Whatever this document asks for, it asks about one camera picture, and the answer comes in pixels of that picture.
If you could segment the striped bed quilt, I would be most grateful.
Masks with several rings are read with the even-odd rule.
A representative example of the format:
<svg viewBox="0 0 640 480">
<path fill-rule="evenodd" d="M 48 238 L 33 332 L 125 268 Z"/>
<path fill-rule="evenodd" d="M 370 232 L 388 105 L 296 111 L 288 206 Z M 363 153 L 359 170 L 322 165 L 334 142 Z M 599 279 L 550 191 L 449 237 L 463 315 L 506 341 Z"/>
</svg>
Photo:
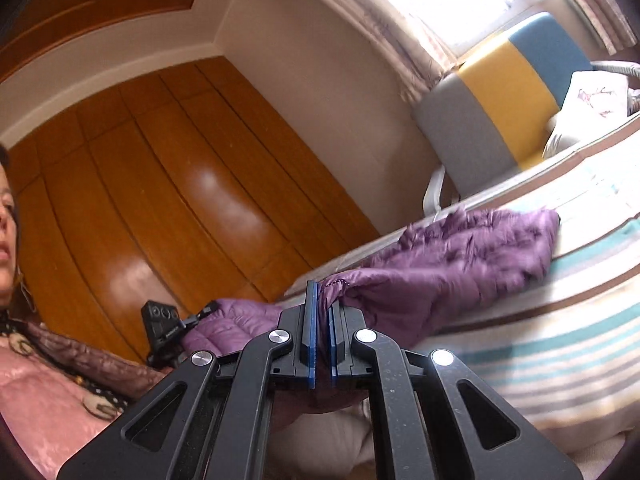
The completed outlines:
<svg viewBox="0 0 640 480">
<path fill-rule="evenodd" d="M 420 351 L 454 352 L 589 479 L 639 474 L 639 122 L 467 198 L 556 211 L 548 275 L 455 318 Z"/>
</svg>

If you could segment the person in pink top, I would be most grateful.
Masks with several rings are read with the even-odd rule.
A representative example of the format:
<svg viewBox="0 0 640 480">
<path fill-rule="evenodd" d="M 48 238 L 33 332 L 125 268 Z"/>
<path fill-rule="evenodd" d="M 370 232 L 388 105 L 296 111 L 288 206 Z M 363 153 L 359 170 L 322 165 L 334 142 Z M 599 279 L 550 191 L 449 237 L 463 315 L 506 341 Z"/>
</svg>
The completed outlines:
<svg viewBox="0 0 640 480">
<path fill-rule="evenodd" d="M 17 209 L 3 179 L 1 475 L 53 479 L 70 456 L 165 375 L 14 318 L 11 300 L 23 285 L 17 254 Z"/>
</svg>

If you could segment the purple quilted down jacket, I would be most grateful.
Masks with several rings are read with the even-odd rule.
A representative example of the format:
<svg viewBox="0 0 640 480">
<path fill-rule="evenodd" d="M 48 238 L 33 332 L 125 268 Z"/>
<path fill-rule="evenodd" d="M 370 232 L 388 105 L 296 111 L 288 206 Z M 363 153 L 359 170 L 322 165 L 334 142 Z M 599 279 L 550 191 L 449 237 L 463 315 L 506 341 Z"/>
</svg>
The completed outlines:
<svg viewBox="0 0 640 480">
<path fill-rule="evenodd" d="M 319 318 L 341 300 L 363 313 L 367 327 L 413 347 L 459 314 L 487 308 L 521 292 L 549 272 L 560 216 L 541 209 L 457 210 L 428 226 L 412 224 L 399 240 L 358 268 L 320 283 Z M 181 339 L 186 352 L 226 356 L 275 330 L 280 304 L 219 299 L 213 313 Z M 366 395 L 333 390 L 320 376 L 314 391 L 277 393 L 274 426 L 283 429 L 303 414 L 349 408 Z"/>
</svg>

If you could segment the pink patterned curtain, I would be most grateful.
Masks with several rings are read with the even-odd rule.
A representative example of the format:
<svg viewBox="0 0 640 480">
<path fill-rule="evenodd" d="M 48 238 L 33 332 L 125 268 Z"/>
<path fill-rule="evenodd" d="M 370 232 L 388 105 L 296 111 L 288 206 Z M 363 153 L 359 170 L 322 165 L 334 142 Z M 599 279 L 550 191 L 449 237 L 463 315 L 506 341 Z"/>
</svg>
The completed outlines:
<svg viewBox="0 0 640 480">
<path fill-rule="evenodd" d="M 319 0 L 356 28 L 393 67 L 405 100 L 422 94 L 490 37 L 547 0 Z M 607 54 L 639 42 L 623 0 L 565 0 Z"/>
</svg>

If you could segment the white embroidered pillow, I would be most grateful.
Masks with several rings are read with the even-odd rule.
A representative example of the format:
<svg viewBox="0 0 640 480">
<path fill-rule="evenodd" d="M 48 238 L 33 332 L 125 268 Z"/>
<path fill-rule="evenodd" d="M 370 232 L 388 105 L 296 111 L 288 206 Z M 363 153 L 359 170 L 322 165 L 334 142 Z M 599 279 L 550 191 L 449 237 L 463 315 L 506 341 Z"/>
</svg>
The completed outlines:
<svg viewBox="0 0 640 480">
<path fill-rule="evenodd" d="M 623 125 L 628 117 L 628 90 L 626 75 L 604 70 L 575 72 L 559 113 L 548 121 L 550 136 L 542 157 L 551 158 Z"/>
</svg>

